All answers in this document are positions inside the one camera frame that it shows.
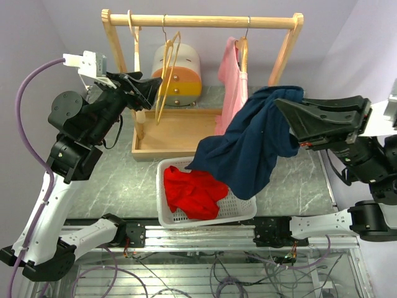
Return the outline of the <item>light wooden hanger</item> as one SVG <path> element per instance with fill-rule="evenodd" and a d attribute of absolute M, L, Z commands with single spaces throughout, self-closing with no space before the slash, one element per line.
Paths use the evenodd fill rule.
<path fill-rule="evenodd" d="M 139 53 L 139 32 L 140 27 L 133 26 L 132 22 L 132 12 L 131 10 L 127 11 L 128 15 L 128 26 L 130 29 L 130 33 L 134 39 L 134 71 L 140 71 L 140 53 Z M 143 124 L 146 120 L 145 112 L 143 110 L 136 112 L 136 121 L 139 124 Z"/>

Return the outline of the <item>yellow wooden hanger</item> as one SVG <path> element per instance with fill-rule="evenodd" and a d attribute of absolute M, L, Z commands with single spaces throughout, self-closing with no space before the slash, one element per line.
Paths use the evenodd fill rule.
<path fill-rule="evenodd" d="M 172 39 L 167 38 L 165 31 L 166 14 L 163 15 L 162 19 L 162 30 L 165 37 L 164 53 L 163 53 L 163 67 L 161 72 L 162 83 L 159 87 L 156 108 L 155 108 L 155 123 L 159 125 L 161 116 L 163 114 L 164 106 L 166 103 L 168 89 L 171 84 L 171 78 L 176 66 L 176 61 L 179 53 L 181 44 L 181 33 L 179 31 L 173 36 Z"/>

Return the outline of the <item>navy blue t shirt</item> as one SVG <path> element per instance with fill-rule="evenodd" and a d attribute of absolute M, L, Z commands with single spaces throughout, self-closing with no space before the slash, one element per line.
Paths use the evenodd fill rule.
<path fill-rule="evenodd" d="M 241 200 L 248 200 L 270 182 L 277 158 L 297 155 L 299 144 L 275 105 L 285 99 L 300 104 L 299 86 L 263 87 L 254 92 L 236 113 L 223 135 L 198 143 L 189 170 L 206 171 L 225 183 Z"/>

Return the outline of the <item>red t shirt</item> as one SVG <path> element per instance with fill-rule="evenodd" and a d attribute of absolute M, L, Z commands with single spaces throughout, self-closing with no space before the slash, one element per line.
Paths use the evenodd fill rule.
<path fill-rule="evenodd" d="M 175 166 L 164 170 L 164 190 L 170 211 L 182 210 L 188 219 L 213 220 L 219 213 L 218 201 L 229 193 L 229 187 L 210 173 L 192 170 L 182 172 Z"/>

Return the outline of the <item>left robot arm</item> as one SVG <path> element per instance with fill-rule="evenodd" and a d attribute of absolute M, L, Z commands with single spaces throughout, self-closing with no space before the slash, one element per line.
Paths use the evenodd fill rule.
<path fill-rule="evenodd" d="M 107 73 L 106 78 L 110 84 L 99 84 L 100 96 L 92 103 L 75 91 L 65 91 L 51 105 L 48 122 L 58 135 L 35 205 L 41 215 L 29 218 L 33 230 L 26 228 L 13 245 L 1 250 L 1 261 L 18 265 L 31 281 L 58 281 L 93 248 L 120 246 L 126 240 L 126 222 L 113 214 L 77 232 L 61 234 L 75 192 L 91 177 L 113 124 L 122 121 L 125 109 L 150 109 L 162 83 L 161 78 L 143 79 L 140 72 Z"/>

